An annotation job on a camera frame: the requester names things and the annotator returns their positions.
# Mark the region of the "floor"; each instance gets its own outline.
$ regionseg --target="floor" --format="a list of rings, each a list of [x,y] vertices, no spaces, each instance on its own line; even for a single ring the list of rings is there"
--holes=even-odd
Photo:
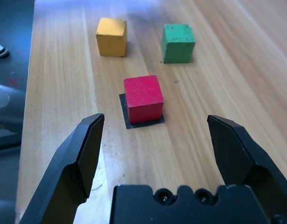
[[[26,91],[34,0],[0,1],[0,44],[10,56],[0,59],[0,84]]]
[[[34,0],[0,1],[0,44],[10,56],[0,59],[0,84],[25,92],[28,78]],[[0,137],[10,135],[1,129]],[[0,224],[14,223],[20,147],[0,151]]]

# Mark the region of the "wooden block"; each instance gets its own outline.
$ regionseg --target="wooden block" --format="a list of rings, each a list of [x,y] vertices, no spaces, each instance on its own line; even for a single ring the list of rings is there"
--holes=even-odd
[[[124,86],[131,124],[160,119],[163,96],[157,76],[127,78]]]
[[[189,63],[195,38],[188,24],[166,24],[161,49],[164,63]]]
[[[96,32],[101,56],[124,57],[126,55],[126,21],[101,18]]]

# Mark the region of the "gray surface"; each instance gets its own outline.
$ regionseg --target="gray surface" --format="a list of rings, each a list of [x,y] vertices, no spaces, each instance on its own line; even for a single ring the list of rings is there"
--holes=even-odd
[[[13,132],[7,129],[0,129],[0,137],[8,136],[14,134]]]
[[[20,147],[0,151],[0,224],[12,224],[18,182]]]
[[[0,0],[0,44],[10,51],[8,58],[0,59],[0,84],[23,92],[28,78],[33,11],[34,0]],[[19,147],[0,151],[0,224],[14,223],[19,157]]]
[[[10,51],[0,59],[0,84],[26,91],[34,0],[0,0],[0,44]]]
[[[12,132],[23,128],[25,93],[0,85],[0,124]]]

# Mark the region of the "green cube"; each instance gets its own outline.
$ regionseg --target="green cube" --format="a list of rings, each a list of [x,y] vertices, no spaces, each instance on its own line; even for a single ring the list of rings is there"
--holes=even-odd
[[[188,24],[166,24],[162,36],[164,63],[189,63],[195,38]]]

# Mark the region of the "wood grain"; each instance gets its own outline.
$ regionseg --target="wood grain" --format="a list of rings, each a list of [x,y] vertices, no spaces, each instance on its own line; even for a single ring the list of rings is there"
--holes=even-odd
[[[126,58],[99,55],[101,17],[127,20]],[[193,28],[191,63],[162,63],[166,23]],[[159,78],[166,123],[126,130],[123,79],[147,74]],[[287,0],[37,0],[17,222],[55,150],[97,112],[105,114],[99,164],[75,223],[108,223],[117,184],[173,193],[187,184],[214,193],[223,180],[208,114],[245,126],[287,178]]]

